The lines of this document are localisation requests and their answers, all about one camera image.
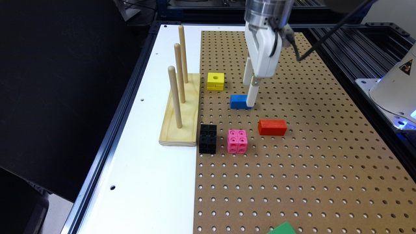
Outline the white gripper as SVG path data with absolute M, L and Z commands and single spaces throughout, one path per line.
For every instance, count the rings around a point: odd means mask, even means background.
M 289 47 L 287 35 L 294 35 L 289 24 L 275 33 L 271 27 L 253 27 L 245 25 L 245 39 L 248 48 L 243 84 L 250 85 L 246 98 L 246 106 L 253 107 L 259 91 L 260 79 L 271 78 L 276 72 L 282 47 Z

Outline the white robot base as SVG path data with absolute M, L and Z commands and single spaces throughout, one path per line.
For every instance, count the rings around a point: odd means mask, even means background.
M 356 84 L 393 129 L 415 132 L 415 46 L 382 78 L 356 79 Z

